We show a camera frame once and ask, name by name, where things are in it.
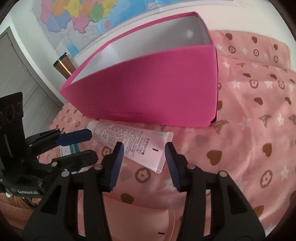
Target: open box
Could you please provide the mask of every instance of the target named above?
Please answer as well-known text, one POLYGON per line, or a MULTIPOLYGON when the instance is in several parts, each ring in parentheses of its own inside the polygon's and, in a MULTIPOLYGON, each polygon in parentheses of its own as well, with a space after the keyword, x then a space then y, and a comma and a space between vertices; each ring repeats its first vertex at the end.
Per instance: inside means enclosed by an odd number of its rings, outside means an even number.
POLYGON ((59 92, 90 118, 207 127, 217 109, 216 48, 197 13, 162 18, 104 44, 59 92))

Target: colorful map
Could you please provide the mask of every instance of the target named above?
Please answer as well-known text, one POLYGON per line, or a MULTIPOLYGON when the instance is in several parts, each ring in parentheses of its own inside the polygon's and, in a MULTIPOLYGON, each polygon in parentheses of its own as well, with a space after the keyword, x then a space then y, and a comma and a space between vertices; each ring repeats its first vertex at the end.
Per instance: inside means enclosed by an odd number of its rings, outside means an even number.
POLYGON ((194 0, 36 0, 33 12, 57 52, 67 52, 72 58, 99 36, 134 16, 189 1, 194 0))

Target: door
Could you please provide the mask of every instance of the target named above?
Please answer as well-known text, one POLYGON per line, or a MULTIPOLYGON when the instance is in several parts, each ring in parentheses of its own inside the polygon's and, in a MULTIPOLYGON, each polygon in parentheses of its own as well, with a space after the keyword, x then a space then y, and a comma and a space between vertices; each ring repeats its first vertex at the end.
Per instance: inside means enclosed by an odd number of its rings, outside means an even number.
POLYGON ((46 131, 60 108, 32 78, 7 34, 0 38, 0 97, 23 93, 25 137, 46 131))

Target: pink container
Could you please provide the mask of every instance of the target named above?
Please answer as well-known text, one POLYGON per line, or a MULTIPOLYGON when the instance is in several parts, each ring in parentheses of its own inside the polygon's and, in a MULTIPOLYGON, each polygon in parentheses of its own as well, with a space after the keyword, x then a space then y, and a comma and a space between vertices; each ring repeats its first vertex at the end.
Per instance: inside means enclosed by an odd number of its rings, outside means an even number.
POLYGON ((207 127, 217 109, 216 48, 197 13, 162 18, 104 44, 59 92, 89 118, 207 127))

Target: white wall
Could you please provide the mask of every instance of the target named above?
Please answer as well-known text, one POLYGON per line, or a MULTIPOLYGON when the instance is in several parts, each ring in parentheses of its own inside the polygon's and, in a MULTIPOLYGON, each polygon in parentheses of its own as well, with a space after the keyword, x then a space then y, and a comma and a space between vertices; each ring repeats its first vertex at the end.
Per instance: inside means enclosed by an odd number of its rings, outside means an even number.
MULTIPOLYGON (((34 1, 20 0, 17 2, 0 25, 0 33, 8 26, 11 27, 16 41, 37 74, 54 94, 65 102, 65 99, 58 93, 58 89, 65 82, 65 78, 53 67, 53 63, 59 58, 59 55, 45 37, 31 10, 34 1)), ((177 13, 196 11, 204 19, 210 30, 249 31, 273 37, 286 43, 291 48, 292 69, 296 70, 296 42, 275 8, 264 0, 235 1, 237 6, 183 7, 157 13, 136 22, 131 21, 132 23, 129 25, 117 27, 104 38, 98 39, 96 43, 78 54, 73 63, 76 67, 79 66, 107 40, 143 23, 177 13)))

